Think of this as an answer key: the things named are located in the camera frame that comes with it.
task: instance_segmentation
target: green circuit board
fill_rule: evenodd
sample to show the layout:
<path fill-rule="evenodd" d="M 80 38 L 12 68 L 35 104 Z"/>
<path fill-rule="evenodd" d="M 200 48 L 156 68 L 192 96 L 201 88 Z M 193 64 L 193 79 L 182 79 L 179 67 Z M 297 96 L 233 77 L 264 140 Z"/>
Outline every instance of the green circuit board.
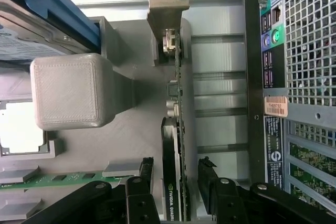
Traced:
<path fill-rule="evenodd" d="M 37 174 L 24 183 L 0 184 L 0 190 L 6 189 L 30 189 L 36 187 L 51 186 L 71 186 L 77 184 L 87 184 L 100 180 L 104 182 L 119 182 L 122 177 L 103 177 L 102 171 L 96 172 L 77 172 L 67 174 Z"/>
<path fill-rule="evenodd" d="M 290 144 L 290 155 L 325 173 L 335 176 L 336 179 L 336 160 L 292 143 Z M 290 174 L 309 188 L 336 203 L 336 188 L 328 185 L 293 164 L 290 165 Z M 293 185 L 291 185 L 291 194 L 321 210 L 328 212 L 328 210 L 316 200 L 304 194 L 299 188 Z"/>

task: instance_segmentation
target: ethernet port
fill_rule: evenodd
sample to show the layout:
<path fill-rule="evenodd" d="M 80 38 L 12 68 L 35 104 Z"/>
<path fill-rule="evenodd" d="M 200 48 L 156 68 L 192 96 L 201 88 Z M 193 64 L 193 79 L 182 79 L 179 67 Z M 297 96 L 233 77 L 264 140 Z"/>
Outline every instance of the ethernet port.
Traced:
<path fill-rule="evenodd" d="M 281 19 L 282 5 L 279 4 L 272 9 L 272 25 L 278 23 Z"/>

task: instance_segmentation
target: metal mesh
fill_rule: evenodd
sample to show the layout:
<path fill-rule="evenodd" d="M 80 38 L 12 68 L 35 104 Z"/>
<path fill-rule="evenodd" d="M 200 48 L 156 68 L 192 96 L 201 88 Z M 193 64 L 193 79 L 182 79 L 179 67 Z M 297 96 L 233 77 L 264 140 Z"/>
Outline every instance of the metal mesh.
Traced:
<path fill-rule="evenodd" d="M 291 103 L 336 106 L 336 0 L 285 0 Z"/>
<path fill-rule="evenodd" d="M 327 130 L 299 122 L 290 122 L 290 125 L 290 134 L 336 148 L 335 130 Z"/>

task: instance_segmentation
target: barcode sticker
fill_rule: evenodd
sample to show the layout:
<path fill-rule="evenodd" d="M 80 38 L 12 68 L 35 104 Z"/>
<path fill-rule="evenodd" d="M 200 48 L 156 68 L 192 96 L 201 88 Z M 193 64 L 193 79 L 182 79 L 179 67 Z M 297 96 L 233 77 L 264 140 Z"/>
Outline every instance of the barcode sticker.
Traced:
<path fill-rule="evenodd" d="M 288 116 L 287 97 L 265 97 L 265 114 L 275 116 Z"/>

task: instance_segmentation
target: screw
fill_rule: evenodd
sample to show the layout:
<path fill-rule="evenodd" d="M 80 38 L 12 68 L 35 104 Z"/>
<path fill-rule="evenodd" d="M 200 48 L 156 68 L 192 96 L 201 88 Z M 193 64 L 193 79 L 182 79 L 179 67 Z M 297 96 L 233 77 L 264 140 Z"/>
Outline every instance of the screw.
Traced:
<path fill-rule="evenodd" d="M 133 183 L 139 183 L 139 182 L 141 182 L 141 178 L 135 178 L 135 179 L 133 180 Z"/>
<path fill-rule="evenodd" d="M 265 186 L 265 185 L 258 185 L 257 187 L 260 190 L 267 190 L 267 186 Z"/>
<path fill-rule="evenodd" d="M 222 184 L 229 184 L 230 183 L 226 178 L 222 178 L 220 182 Z"/>
<path fill-rule="evenodd" d="M 101 188 L 104 188 L 104 187 L 105 187 L 105 184 L 96 185 L 96 189 L 101 189 Z"/>

